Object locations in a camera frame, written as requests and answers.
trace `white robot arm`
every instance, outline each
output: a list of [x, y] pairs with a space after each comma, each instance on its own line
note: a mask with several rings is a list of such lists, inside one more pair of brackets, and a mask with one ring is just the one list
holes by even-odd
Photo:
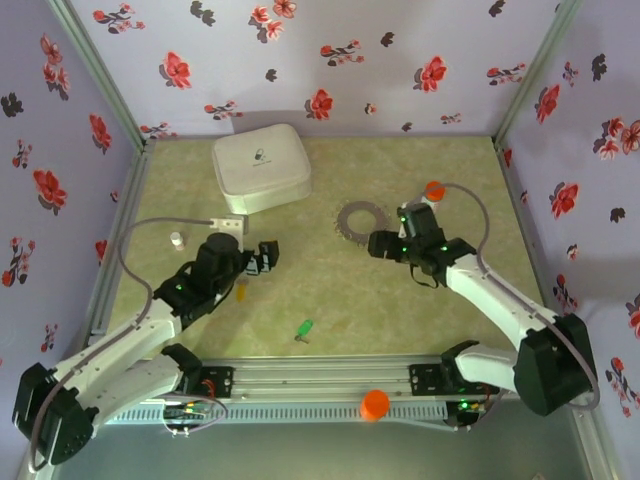
[[[37, 363], [24, 372], [13, 423], [35, 442], [44, 463], [68, 460], [100, 425], [143, 400], [175, 391], [192, 393], [202, 363], [182, 345], [165, 347], [149, 362], [136, 362], [212, 312], [241, 273], [258, 275], [275, 267], [277, 242], [261, 242], [257, 254], [242, 249], [243, 222], [212, 219], [210, 225], [218, 232], [200, 246], [195, 261], [183, 265], [153, 292], [143, 317], [136, 314], [52, 369]], [[37, 478], [47, 478], [46, 472]]]
[[434, 288], [442, 285], [460, 294], [515, 347], [506, 351], [463, 342], [442, 355], [444, 382], [485, 383], [517, 392], [539, 415], [597, 388], [589, 337], [578, 316], [558, 315], [537, 304], [484, 265], [467, 242], [447, 240], [428, 205], [405, 205], [398, 216], [400, 235], [372, 233], [369, 254], [409, 264], [412, 277], [419, 268], [433, 279]]

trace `wire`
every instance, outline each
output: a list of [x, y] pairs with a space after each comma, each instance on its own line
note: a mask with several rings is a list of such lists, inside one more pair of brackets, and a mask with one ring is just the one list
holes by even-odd
[[[215, 425], [216, 423], [219, 423], [223, 420], [225, 420], [228, 416], [229, 416], [229, 409], [227, 408], [227, 406], [222, 403], [220, 400], [218, 400], [217, 398], [211, 398], [211, 397], [205, 397], [205, 396], [200, 396], [200, 395], [189, 395], [189, 394], [182, 394], [182, 393], [168, 393], [165, 395], [160, 395], [158, 398], [162, 398], [165, 400], [193, 400], [193, 399], [197, 399], [197, 400], [201, 400], [203, 402], [207, 402], [211, 405], [211, 409], [208, 412], [208, 415], [211, 415], [213, 418], [212, 420], [209, 420], [208, 422], [202, 423], [202, 424], [197, 424], [195, 427], [192, 426], [188, 426], [188, 425], [184, 425], [181, 424], [181, 426], [183, 427], [183, 433], [182, 435], [187, 436], [192, 432], [199, 432], [200, 430], [204, 430], [205, 428], [209, 428], [213, 425]], [[214, 407], [218, 405], [220, 407], [222, 407], [223, 410], [223, 414], [219, 417], [215, 417], [213, 415], [213, 409]], [[162, 424], [164, 425], [164, 428], [166, 428], [170, 433], [172, 433], [173, 435], [179, 435], [179, 430], [178, 429], [170, 429], [169, 425], [167, 425], [167, 422], [164, 419], [164, 415], [162, 416]]]
[[[595, 409], [598, 406], [598, 404], [600, 403], [600, 387], [598, 386], [598, 379], [596, 378], [595, 374], [591, 370], [591, 367], [589, 366], [589, 364], [587, 363], [585, 358], [582, 356], [582, 354], [571, 343], [571, 341], [558, 329], [558, 327], [556, 327], [553, 323], [551, 323], [549, 320], [547, 320], [534, 307], [530, 306], [527, 302], [522, 300], [518, 295], [513, 293], [506, 285], [504, 285], [502, 282], [498, 281], [493, 275], [491, 275], [491, 272], [489, 272], [489, 269], [485, 265], [484, 259], [482, 258], [482, 251], [484, 250], [484, 247], [485, 247], [487, 241], [489, 240], [489, 233], [491, 231], [491, 225], [490, 225], [490, 222], [489, 222], [489, 212], [487, 211], [487, 207], [485, 206], [485, 204], [482, 202], [480, 197], [478, 197], [478, 195], [476, 195], [473, 191], [471, 191], [467, 187], [464, 187], [462, 185], [458, 185], [457, 183], [452, 183], [452, 182], [442, 183], [442, 184], [439, 184], [437, 186], [431, 187], [431, 188], [425, 190], [424, 194], [426, 195], [427, 193], [429, 193], [431, 191], [435, 191], [435, 190], [438, 190], [438, 189], [443, 188], [443, 187], [445, 187], [445, 188], [446, 187], [453, 187], [455, 189], [463, 191], [464, 193], [466, 193], [467, 195], [469, 195], [471, 198], [473, 198], [476, 201], [476, 203], [480, 207], [480, 210], [482, 211], [482, 216], [484, 218], [484, 234], [482, 235], [482, 240], [480, 240], [480, 243], [478, 244], [477, 255], [476, 255], [477, 260], [478, 260], [478, 268], [480, 268], [480, 271], [482, 272], [482, 274], [485, 277], [487, 277], [494, 285], [496, 285], [498, 288], [500, 288], [504, 293], [506, 293], [508, 296], [510, 296], [522, 308], [524, 308], [525, 311], [527, 311], [527, 313], [529, 313], [530, 315], [534, 316], [536, 319], [540, 320], [549, 330], [551, 330], [551, 332], [558, 339], [560, 339], [560, 341], [564, 344], [564, 346], [567, 347], [567, 350], [569, 350], [571, 355], [573, 355], [573, 357], [578, 362], [578, 365], [580, 365], [580, 368], [582, 368], [584, 373], [587, 375], [587, 378], [589, 379], [589, 383], [591, 383], [591, 388], [593, 390], [593, 398], [586, 405], [569, 403], [568, 406], [573, 408], [574, 410], [593, 410], [593, 409]], [[499, 398], [502, 398], [502, 396], [498, 395], [496, 397], [496, 400], [494, 400], [494, 405], [499, 400]]]
[[58, 381], [58, 383], [51, 389], [51, 391], [47, 394], [47, 396], [45, 397], [44, 401], [42, 402], [42, 405], [38, 409], [38, 413], [36, 414], [36, 418], [35, 418], [35, 420], [33, 422], [33, 429], [31, 431], [31, 442], [29, 444], [29, 457], [30, 457], [29, 458], [29, 471], [31, 473], [38, 473], [40, 470], [42, 470], [47, 465], [47, 460], [46, 459], [43, 460], [43, 462], [40, 465], [36, 465], [36, 461], [37, 461], [36, 460], [36, 456], [37, 456], [37, 449], [38, 449], [38, 439], [40, 438], [40, 434], [42, 432], [42, 423], [44, 421], [44, 417], [45, 417], [45, 415], [47, 413], [47, 410], [49, 409], [49, 406], [51, 405], [51, 402], [53, 402], [53, 399], [55, 398], [55, 396], [58, 394], [58, 392], [60, 392], [60, 390], [62, 390], [62, 388], [65, 386], [65, 384], [67, 382], [69, 382], [69, 380], [71, 380], [71, 378], [73, 378], [73, 376], [76, 373], [80, 372], [82, 367], [87, 365], [91, 360], [93, 360], [95, 357], [100, 355], [107, 348], [111, 347], [113, 344], [115, 344], [116, 342], [120, 341], [122, 338], [124, 338], [130, 332], [135, 330], [136, 327], [142, 322], [144, 317], [149, 312], [149, 309], [151, 308], [151, 302], [153, 301], [153, 288], [151, 287], [151, 285], [147, 281], [145, 281], [144, 279], [140, 278], [138, 275], [133, 273], [129, 269], [129, 267], [127, 267], [127, 265], [126, 265], [126, 263], [124, 261], [123, 248], [124, 248], [125, 240], [127, 239], [127, 237], [131, 234], [131, 232], [134, 229], [138, 228], [141, 225], [146, 225], [146, 224], [149, 224], [149, 223], [157, 223], [157, 222], [178, 222], [178, 223], [186, 223], [186, 224], [192, 224], [192, 225], [212, 225], [213, 224], [213, 222], [211, 220], [194, 220], [194, 219], [191, 219], [191, 218], [176, 218], [176, 217], [154, 217], [154, 218], [147, 218], [145, 220], [140, 220], [139, 222], [136, 222], [136, 223], [130, 225], [129, 227], [127, 227], [127, 229], [120, 234], [120, 236], [118, 237], [118, 240], [116, 242], [117, 253], [118, 253], [118, 261], [120, 262], [120, 265], [122, 265], [122, 268], [127, 273], [127, 275], [129, 275], [134, 281], [136, 281], [137, 283], [139, 283], [140, 285], [142, 285], [144, 287], [146, 295], [147, 295], [144, 307], [142, 308], [142, 311], [138, 314], [138, 316], [135, 318], [135, 320], [133, 320], [133, 322], [131, 322], [131, 324], [129, 325], [128, 328], [124, 329], [118, 335], [116, 335], [113, 338], [109, 339], [104, 344], [102, 344], [101, 346], [96, 348], [94, 351], [92, 351], [91, 353], [86, 355], [82, 360], [80, 360], [76, 365], [74, 365], [69, 370], [69, 372], [65, 376], [63, 376]]

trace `orange cap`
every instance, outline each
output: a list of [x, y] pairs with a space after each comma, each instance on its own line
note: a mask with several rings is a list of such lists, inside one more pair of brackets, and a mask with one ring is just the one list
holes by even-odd
[[377, 422], [384, 417], [391, 408], [389, 396], [382, 390], [371, 390], [360, 405], [360, 414], [367, 422]]
[[[433, 187], [437, 187], [438, 185], [441, 185], [440, 182], [429, 182], [427, 183], [427, 186], [425, 187], [425, 192]], [[436, 188], [435, 190], [431, 190], [429, 193], [427, 193], [427, 200], [431, 200], [432, 202], [439, 202], [440, 200], [442, 200], [444, 198], [444, 193], [446, 191], [446, 188], [442, 187], [442, 188]]]

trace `metal bracket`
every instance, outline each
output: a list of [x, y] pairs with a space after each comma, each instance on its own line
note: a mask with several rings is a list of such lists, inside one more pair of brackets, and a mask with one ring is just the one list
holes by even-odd
[[231, 398], [233, 367], [202, 367], [193, 394], [205, 397]]
[[482, 383], [452, 379], [446, 374], [442, 363], [409, 365], [409, 384], [414, 397], [432, 395], [482, 395], [488, 392], [497, 395], [499, 389]]

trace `floral wallpaper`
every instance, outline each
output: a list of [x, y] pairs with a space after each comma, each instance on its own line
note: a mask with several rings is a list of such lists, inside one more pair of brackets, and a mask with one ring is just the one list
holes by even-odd
[[3, 5], [0, 56], [0, 477], [15, 478], [20, 375], [73, 348], [134, 148], [46, 2]]
[[585, 0], [503, 145], [547, 299], [588, 325], [629, 479], [640, 472], [639, 15], [637, 2]]
[[[279, 122], [304, 135], [494, 134], [558, 2], [70, 3], [141, 134], [159, 138]], [[552, 103], [553, 91], [541, 118]]]

